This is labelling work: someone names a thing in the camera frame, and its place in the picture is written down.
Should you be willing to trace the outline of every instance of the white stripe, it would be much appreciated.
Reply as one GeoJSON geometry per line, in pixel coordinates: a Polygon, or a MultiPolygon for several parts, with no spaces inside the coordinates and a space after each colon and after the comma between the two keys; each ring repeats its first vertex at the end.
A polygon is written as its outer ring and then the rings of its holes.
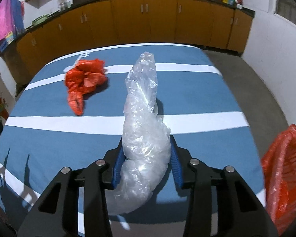
{"type": "Polygon", "coordinates": [[[29,90],[29,89],[32,89],[32,88],[35,88],[35,87],[51,84],[51,83],[54,83],[54,82],[63,81],[65,79],[65,75],[66,74],[60,74],[60,75],[57,75],[57,76],[54,76],[54,77],[50,77],[50,78],[46,78],[46,79],[37,81],[35,83],[28,84],[27,87],[24,90],[29,90]]]}
{"type": "MultiPolygon", "coordinates": [[[[5,180],[7,185],[10,186],[10,188],[17,193],[19,196],[21,196],[23,190],[29,192],[34,192],[37,196],[37,198],[40,197],[40,194],[37,193],[36,191],[32,190],[30,187],[22,183],[18,178],[16,178],[14,175],[12,175],[7,169],[4,168],[4,166],[0,163],[0,169],[4,169],[5,172],[5,180]]],[[[262,205],[265,207],[266,206],[266,201],[265,201],[265,189],[260,191],[257,195],[257,198],[259,201],[262,203],[262,205]]],[[[212,221],[217,217],[217,214],[212,214],[212,221]]],[[[122,227],[124,229],[129,230],[130,226],[127,222],[120,222],[122,227]]],[[[212,233],[215,233],[216,226],[212,227],[212,233]]],[[[79,233],[84,234],[84,215],[83,213],[78,212],[78,231],[79,233]]]]}
{"type": "Polygon", "coordinates": [[[5,167],[0,163],[0,176],[5,180],[6,183],[11,187],[11,189],[20,197],[22,197],[27,203],[31,206],[34,205],[32,199],[30,198],[28,193],[34,193],[39,198],[40,194],[34,190],[32,190],[27,185],[23,184],[19,179],[17,179],[13,174],[11,174],[5,167]]]}
{"type": "MultiPolygon", "coordinates": [[[[133,65],[113,65],[105,67],[106,74],[110,73],[128,73],[133,65]]],[[[192,64],[178,64],[178,63],[156,63],[155,67],[157,71],[186,71],[186,72],[206,72],[206,73],[216,73],[221,75],[220,71],[214,66],[209,65],[192,65],[192,64]]],[[[66,74],[60,74],[54,77],[46,78],[34,83],[29,84],[25,90],[29,90],[35,87],[51,84],[58,81],[63,81],[66,74]]]]}
{"type": "Polygon", "coordinates": [[[135,43],[135,44],[121,44],[121,45],[114,45],[114,46],[108,46],[108,47],[101,47],[101,48],[95,48],[95,49],[91,49],[91,50],[86,50],[86,51],[79,51],[79,52],[75,52],[75,53],[71,53],[71,54],[68,54],[68,55],[64,55],[62,57],[59,57],[49,63],[47,63],[46,65],[48,64],[51,64],[55,61],[59,61],[59,60],[62,60],[62,59],[65,59],[65,58],[69,58],[69,57],[72,57],[72,56],[76,56],[76,55],[80,55],[82,53],[88,53],[88,52],[95,52],[95,51],[103,51],[103,50],[109,50],[109,49],[114,49],[114,48],[120,48],[120,47],[133,47],[133,46],[149,46],[149,45],[170,45],[170,46],[184,46],[184,47],[192,47],[192,48],[196,48],[196,49],[200,49],[200,48],[197,48],[195,46],[191,46],[191,45],[187,45],[187,44],[177,44],[177,43],[166,43],[166,42],[151,42],[151,43],[135,43]]]}
{"type": "MultiPolygon", "coordinates": [[[[30,187],[22,183],[18,178],[16,178],[13,174],[11,174],[1,163],[0,163],[0,172],[4,172],[4,176],[2,173],[0,173],[0,176],[2,179],[5,179],[7,185],[10,186],[10,188],[21,198],[23,198],[27,203],[29,203],[31,206],[34,205],[34,203],[31,202],[31,199],[29,198],[29,195],[26,195],[23,197],[23,193],[35,193],[36,200],[41,196],[38,192],[32,190],[30,187]]],[[[80,233],[84,234],[84,219],[83,219],[83,213],[78,212],[78,231],[80,233]]]]}
{"type": "Polygon", "coordinates": [[[263,189],[258,194],[256,194],[256,196],[259,199],[259,201],[261,202],[261,204],[263,205],[263,207],[266,207],[266,190],[263,189]]]}
{"type": "MultiPolygon", "coordinates": [[[[83,134],[122,135],[122,117],[9,117],[5,125],[83,134]]],[[[249,126],[242,112],[164,115],[172,134],[218,131],[249,126]]]]}

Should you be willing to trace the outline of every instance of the red bag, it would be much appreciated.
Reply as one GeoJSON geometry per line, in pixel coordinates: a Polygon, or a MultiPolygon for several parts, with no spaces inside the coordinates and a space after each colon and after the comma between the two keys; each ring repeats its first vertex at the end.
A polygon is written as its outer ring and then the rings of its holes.
{"type": "Polygon", "coordinates": [[[296,125],[277,136],[261,164],[266,210],[281,235],[296,217],[296,125]]]}
{"type": "Polygon", "coordinates": [[[97,85],[106,80],[104,61],[79,60],[73,69],[66,73],[65,85],[68,87],[68,104],[77,116],[83,114],[83,95],[93,92],[97,85]]]}

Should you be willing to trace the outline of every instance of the gray floor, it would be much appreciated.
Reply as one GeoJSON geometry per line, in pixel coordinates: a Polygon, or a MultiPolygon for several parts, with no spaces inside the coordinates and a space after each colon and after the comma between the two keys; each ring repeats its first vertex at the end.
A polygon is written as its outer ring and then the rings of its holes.
{"type": "Polygon", "coordinates": [[[241,57],[204,51],[234,94],[244,112],[262,157],[278,133],[288,128],[287,121],[263,81],[241,57]]]}

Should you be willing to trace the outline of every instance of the white wall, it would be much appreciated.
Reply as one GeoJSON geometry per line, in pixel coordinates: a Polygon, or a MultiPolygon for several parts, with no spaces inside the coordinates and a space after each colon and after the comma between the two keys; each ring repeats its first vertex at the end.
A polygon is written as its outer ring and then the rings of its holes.
{"type": "Polygon", "coordinates": [[[16,82],[11,75],[8,66],[2,58],[0,58],[0,75],[9,93],[12,95],[12,97],[15,97],[16,82]]]}
{"type": "Polygon", "coordinates": [[[243,59],[273,93],[289,124],[296,124],[296,26],[269,12],[256,10],[243,59]]]}

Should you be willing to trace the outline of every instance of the blue bedsheet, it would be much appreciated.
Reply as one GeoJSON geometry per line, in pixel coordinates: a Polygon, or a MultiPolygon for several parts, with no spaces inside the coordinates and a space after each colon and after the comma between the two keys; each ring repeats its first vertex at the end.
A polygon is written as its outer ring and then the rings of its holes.
{"type": "MultiPolygon", "coordinates": [[[[76,117],[67,104],[63,70],[79,58],[99,58],[109,69],[115,69],[115,65],[130,69],[144,51],[154,54],[160,69],[159,114],[174,131],[178,146],[208,166],[234,166],[264,201],[262,169],[250,128],[223,77],[201,49],[165,43],[121,45],[52,61],[33,78],[16,103],[0,137],[0,204],[14,227],[20,226],[31,204],[62,167],[87,167],[116,148],[121,138],[127,71],[108,71],[106,89],[86,96],[84,115],[76,117]]],[[[129,236],[132,224],[183,222],[189,191],[176,188],[170,171],[147,204],[123,217],[111,217],[111,221],[120,221],[129,236]]],[[[83,213],[81,204],[79,212],[83,213]]],[[[147,236],[154,236],[147,229],[147,236]]],[[[165,230],[160,236],[168,234],[165,230]]]]}

